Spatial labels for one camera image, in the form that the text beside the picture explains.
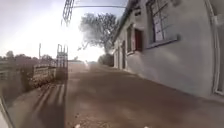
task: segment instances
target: wall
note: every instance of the wall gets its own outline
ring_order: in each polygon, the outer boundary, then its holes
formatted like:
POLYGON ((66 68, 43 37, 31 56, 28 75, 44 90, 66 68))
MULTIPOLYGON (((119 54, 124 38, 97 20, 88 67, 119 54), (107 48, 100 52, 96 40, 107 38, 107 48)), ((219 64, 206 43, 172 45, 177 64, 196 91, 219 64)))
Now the wall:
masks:
POLYGON ((127 70, 171 88, 209 98, 213 86, 214 49, 204 0, 180 0, 176 7, 170 3, 172 31, 169 34, 179 35, 180 40, 152 49, 147 49, 150 35, 146 1, 140 3, 140 21, 135 22, 133 14, 130 15, 116 41, 119 46, 127 39, 126 29, 133 22, 144 32, 144 50, 127 57, 127 70))

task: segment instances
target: house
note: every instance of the house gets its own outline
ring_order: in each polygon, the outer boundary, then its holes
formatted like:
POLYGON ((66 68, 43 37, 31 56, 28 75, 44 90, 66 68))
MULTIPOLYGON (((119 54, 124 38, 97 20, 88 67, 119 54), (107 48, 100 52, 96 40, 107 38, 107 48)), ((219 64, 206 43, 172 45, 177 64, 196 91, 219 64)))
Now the house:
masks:
POLYGON ((114 37, 115 67, 223 102, 223 34, 223 0, 130 0, 114 37))

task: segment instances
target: paved road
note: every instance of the paved road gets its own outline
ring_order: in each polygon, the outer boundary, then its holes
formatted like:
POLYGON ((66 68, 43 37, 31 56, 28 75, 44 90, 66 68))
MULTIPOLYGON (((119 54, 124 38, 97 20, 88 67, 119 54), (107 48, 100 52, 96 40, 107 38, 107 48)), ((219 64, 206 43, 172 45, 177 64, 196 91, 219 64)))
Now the paved road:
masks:
POLYGON ((96 64, 70 63, 69 79, 19 97, 18 128, 223 128, 224 105, 96 64))

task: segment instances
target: tree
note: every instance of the tree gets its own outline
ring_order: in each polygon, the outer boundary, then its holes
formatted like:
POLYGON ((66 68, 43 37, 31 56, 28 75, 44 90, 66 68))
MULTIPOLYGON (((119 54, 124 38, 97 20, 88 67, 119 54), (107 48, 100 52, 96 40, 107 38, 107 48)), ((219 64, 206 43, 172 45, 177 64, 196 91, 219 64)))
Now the tree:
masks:
POLYGON ((105 53, 113 48, 113 36, 118 27, 118 20, 113 14, 94 15, 87 13, 82 17, 80 30, 84 33, 84 44, 104 47, 105 53))
POLYGON ((7 57, 7 58, 13 58, 13 57, 14 57, 13 51, 8 51, 8 52, 6 53, 6 57, 7 57))
POLYGON ((42 60, 47 60, 47 61, 52 61, 53 60, 53 58, 50 55, 47 55, 47 54, 43 55, 41 58, 42 58, 42 60))

